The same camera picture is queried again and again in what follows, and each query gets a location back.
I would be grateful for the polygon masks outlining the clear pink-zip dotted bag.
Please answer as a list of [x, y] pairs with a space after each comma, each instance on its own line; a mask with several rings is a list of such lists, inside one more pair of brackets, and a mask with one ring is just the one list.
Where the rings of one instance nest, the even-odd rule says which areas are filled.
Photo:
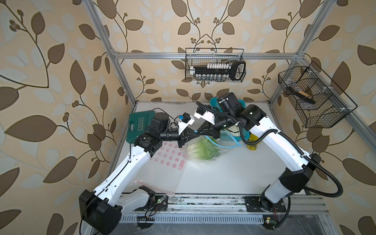
[[162, 147], [142, 166], [134, 183], [156, 192], [174, 195], [187, 165], [183, 147], [177, 142], [164, 142]]

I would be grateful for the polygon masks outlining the clear blue-zip zipper bag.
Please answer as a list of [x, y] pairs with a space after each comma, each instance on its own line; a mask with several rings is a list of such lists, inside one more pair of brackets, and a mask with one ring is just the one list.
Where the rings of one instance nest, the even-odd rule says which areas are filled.
[[192, 161], [214, 161], [240, 147], [241, 144], [228, 131], [221, 131], [220, 138], [200, 136], [185, 145], [185, 156]]

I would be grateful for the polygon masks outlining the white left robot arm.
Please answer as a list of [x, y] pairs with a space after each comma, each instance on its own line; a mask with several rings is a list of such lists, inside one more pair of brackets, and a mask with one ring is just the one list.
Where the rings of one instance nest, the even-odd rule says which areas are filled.
[[93, 191], [85, 190], [80, 195], [81, 220], [92, 226], [97, 233], [108, 235], [118, 225], [122, 210], [133, 211], [146, 206], [152, 190], [144, 186], [129, 194], [127, 202], [121, 204], [118, 200], [137, 172], [162, 147], [163, 142], [176, 141], [182, 147], [199, 136], [188, 127], [198, 117], [198, 113], [184, 113], [179, 116], [178, 128], [171, 129], [169, 116], [166, 113], [156, 113], [150, 125], [135, 139], [122, 163]]

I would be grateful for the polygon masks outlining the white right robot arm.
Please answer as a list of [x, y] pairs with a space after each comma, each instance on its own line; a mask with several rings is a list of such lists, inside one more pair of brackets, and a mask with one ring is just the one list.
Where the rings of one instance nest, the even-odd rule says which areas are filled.
[[[309, 154], [300, 148], [291, 138], [277, 128], [267, 114], [256, 105], [243, 107], [234, 93], [227, 93], [217, 99], [221, 111], [217, 111], [201, 102], [196, 102], [198, 109], [196, 116], [210, 123], [210, 135], [220, 130], [237, 126], [240, 137], [248, 146], [264, 142], [284, 162], [286, 170], [282, 175], [261, 194], [261, 200], [276, 204], [284, 197], [288, 197], [301, 190], [307, 190], [325, 197], [336, 198], [343, 194], [343, 186], [339, 180], [319, 162], [320, 156]], [[325, 193], [307, 187], [307, 183], [318, 169], [330, 178], [337, 186], [334, 193]]]

